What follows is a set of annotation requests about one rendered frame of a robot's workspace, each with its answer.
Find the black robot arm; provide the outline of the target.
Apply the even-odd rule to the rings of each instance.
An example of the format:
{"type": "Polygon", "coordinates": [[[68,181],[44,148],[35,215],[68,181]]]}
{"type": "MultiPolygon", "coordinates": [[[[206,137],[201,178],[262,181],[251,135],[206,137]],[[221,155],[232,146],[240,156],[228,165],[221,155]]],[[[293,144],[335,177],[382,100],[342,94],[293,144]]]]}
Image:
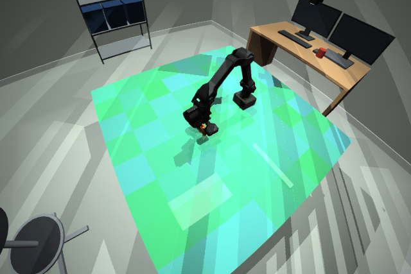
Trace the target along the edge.
{"type": "Polygon", "coordinates": [[[240,86],[243,87],[238,95],[244,100],[251,98],[250,94],[256,90],[255,81],[252,79],[252,71],[250,64],[254,61],[254,54],[240,47],[232,50],[232,54],[226,56],[225,61],[216,71],[214,76],[206,84],[203,84],[193,96],[191,102],[193,106],[183,112],[184,119],[193,127],[200,128],[203,119],[201,115],[210,113],[211,104],[217,95],[218,88],[225,81],[231,71],[240,65],[243,79],[240,81],[240,86]],[[200,100],[198,101],[197,98],[200,100]]]}

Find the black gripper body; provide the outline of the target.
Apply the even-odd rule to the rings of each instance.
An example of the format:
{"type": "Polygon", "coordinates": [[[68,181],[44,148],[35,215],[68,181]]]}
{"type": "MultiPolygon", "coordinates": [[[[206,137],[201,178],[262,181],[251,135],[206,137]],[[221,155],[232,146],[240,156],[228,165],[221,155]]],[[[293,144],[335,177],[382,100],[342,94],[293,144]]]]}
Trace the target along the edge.
{"type": "Polygon", "coordinates": [[[210,123],[209,120],[211,119],[211,117],[209,115],[211,115],[212,112],[210,111],[210,113],[208,113],[207,115],[201,115],[200,118],[203,119],[202,124],[206,124],[206,128],[204,129],[205,133],[208,136],[211,136],[213,134],[215,134],[216,132],[218,132],[218,127],[214,124],[214,123],[210,123]]]}

